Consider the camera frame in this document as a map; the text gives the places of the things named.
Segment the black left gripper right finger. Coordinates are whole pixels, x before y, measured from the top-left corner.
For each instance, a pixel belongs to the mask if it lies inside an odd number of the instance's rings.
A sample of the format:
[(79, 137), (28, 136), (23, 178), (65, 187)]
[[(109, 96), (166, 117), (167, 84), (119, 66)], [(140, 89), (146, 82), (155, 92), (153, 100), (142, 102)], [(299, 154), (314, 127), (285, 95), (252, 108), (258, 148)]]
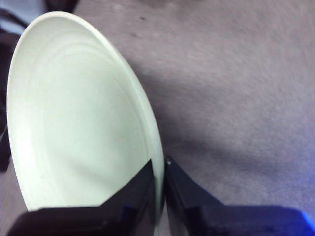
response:
[(297, 209), (225, 205), (170, 156), (165, 160), (165, 196), (173, 236), (313, 236), (315, 226)]

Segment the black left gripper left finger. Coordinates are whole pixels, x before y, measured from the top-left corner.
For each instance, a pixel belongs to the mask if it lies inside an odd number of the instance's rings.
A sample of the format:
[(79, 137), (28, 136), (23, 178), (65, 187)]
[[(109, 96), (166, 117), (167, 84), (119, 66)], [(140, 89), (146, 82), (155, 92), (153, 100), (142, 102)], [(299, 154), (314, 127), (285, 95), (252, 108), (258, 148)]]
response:
[(43, 208), (21, 214), (10, 236), (152, 236), (155, 181), (151, 161), (98, 206)]

